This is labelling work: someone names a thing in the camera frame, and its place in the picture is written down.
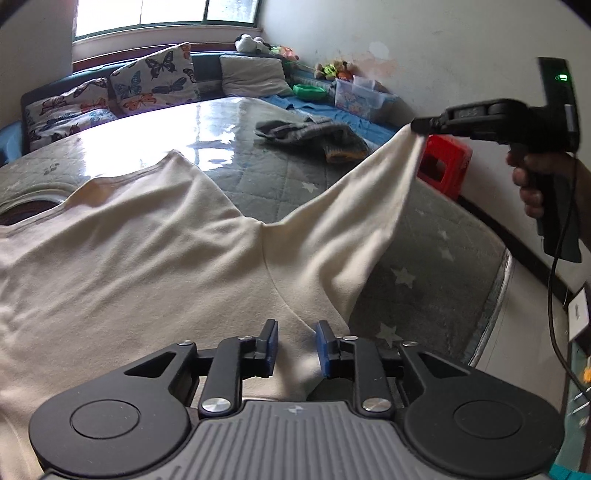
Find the right hand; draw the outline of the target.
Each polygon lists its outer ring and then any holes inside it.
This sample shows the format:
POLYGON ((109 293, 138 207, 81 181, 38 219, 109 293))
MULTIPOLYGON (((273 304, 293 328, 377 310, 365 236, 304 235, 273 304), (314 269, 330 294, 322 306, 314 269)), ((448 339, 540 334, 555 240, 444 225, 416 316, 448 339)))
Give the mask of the right hand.
POLYGON ((506 161, 513 168, 513 183, 520 189, 520 198, 527 216, 539 219, 544 214, 543 193, 535 185, 534 176, 557 175, 571 180, 575 159, 567 153, 534 154, 511 149, 506 161))

